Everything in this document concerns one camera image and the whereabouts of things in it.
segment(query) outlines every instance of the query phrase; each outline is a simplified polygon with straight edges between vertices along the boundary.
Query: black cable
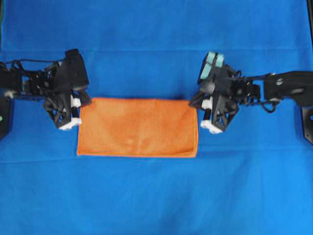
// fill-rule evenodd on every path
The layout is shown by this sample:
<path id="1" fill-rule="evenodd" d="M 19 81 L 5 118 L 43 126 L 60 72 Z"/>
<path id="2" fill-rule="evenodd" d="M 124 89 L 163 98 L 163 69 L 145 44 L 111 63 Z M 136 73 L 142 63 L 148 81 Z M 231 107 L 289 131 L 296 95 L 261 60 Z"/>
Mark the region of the black cable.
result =
<path id="1" fill-rule="evenodd" d="M 59 61 L 63 61 L 63 60 L 32 60 L 32 59 L 20 59 L 20 60 L 12 60 L 12 61 L 8 61 L 8 62 L 4 62 L 4 63 L 7 65 L 7 64 L 14 63 L 14 62 L 16 62 L 16 61 L 40 62 L 40 63 L 54 63 L 54 62 L 59 62 Z"/>

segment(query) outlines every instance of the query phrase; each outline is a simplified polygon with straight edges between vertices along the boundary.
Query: microfiber cloth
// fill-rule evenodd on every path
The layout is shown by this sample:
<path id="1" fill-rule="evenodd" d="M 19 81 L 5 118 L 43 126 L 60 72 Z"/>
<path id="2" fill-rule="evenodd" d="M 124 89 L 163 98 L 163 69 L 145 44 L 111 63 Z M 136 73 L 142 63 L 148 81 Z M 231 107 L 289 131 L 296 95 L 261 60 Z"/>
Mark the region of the microfiber cloth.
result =
<path id="1" fill-rule="evenodd" d="M 192 158 L 197 111 L 186 100 L 94 98 L 81 109 L 78 155 Z"/>

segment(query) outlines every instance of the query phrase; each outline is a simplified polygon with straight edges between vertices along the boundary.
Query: blue cloth backdrop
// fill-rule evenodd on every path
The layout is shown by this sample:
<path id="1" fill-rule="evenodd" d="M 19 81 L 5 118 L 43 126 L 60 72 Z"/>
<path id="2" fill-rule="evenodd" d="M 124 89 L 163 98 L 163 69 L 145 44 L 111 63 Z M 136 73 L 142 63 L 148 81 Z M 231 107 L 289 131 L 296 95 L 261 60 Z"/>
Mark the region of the blue cloth backdrop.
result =
<path id="1" fill-rule="evenodd" d="M 71 48 L 92 97 L 190 99 L 209 50 L 244 75 L 313 69 L 304 0 L 5 0 L 1 60 Z M 78 157 L 77 134 L 16 102 L 0 234 L 313 233 L 313 147 L 292 100 L 270 115 L 241 107 L 224 134 L 200 129 L 195 159 Z"/>

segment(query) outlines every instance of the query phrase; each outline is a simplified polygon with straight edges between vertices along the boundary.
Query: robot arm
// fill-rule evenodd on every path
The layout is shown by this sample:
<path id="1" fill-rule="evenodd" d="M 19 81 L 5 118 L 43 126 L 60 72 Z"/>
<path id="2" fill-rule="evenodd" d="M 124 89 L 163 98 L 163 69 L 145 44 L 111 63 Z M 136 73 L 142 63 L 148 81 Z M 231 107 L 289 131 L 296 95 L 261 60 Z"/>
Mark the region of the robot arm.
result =
<path id="1" fill-rule="evenodd" d="M 10 62 L 10 69 L 0 62 L 0 139 L 9 131 L 14 99 L 43 99 L 43 108 L 58 129 L 81 124 L 78 109 L 91 101 L 85 91 L 89 80 L 79 51 L 66 51 L 64 60 L 53 62 L 44 71 L 25 70 L 21 61 Z"/>
<path id="2" fill-rule="evenodd" d="M 261 101 L 259 80 L 264 84 L 264 100 Z M 213 134 L 226 131 L 239 110 L 239 105 L 261 105 L 268 113 L 285 98 L 292 98 L 302 107 L 305 138 L 313 143 L 313 125 L 310 119 L 313 111 L 313 72 L 292 71 L 281 74 L 268 73 L 257 77 L 242 77 L 224 63 L 224 56 L 209 52 L 203 60 L 198 78 L 198 93 L 190 106 L 204 110 L 201 127 Z"/>

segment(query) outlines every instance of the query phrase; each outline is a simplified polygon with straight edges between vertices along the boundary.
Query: black mount plate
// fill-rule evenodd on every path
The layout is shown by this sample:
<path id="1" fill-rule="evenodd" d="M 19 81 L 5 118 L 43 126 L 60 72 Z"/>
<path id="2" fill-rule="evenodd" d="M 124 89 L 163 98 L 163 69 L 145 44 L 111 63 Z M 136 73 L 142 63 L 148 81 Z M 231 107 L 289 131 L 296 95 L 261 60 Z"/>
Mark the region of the black mount plate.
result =
<path id="1" fill-rule="evenodd" d="M 0 140 L 9 133 L 11 100 L 0 97 Z"/>
<path id="2" fill-rule="evenodd" d="M 313 144 L 313 109 L 302 108 L 302 126 L 304 137 Z"/>

